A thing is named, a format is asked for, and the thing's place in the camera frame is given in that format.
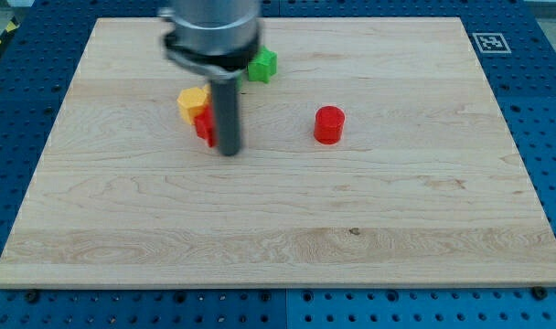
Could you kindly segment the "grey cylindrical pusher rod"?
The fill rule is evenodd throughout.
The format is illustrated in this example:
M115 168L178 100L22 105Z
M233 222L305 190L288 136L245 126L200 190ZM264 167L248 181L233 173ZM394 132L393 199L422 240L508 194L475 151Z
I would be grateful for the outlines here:
M219 153L233 156L241 149L238 78L210 82Z

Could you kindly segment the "black flange mount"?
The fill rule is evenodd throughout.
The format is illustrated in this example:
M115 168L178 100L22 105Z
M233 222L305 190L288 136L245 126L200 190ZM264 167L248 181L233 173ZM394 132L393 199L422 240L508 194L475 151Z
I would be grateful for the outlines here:
M206 55L181 47L174 31L165 34L162 41L166 58L180 68L212 79L228 79L245 70L258 54L261 32L256 32L245 46L220 55Z

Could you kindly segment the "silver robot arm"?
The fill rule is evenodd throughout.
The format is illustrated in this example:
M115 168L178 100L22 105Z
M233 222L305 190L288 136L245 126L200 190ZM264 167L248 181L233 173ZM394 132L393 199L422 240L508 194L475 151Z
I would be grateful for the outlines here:
M167 59L208 79L219 153L241 150L238 80L257 55L261 4L254 0L169 0L158 14L171 24Z

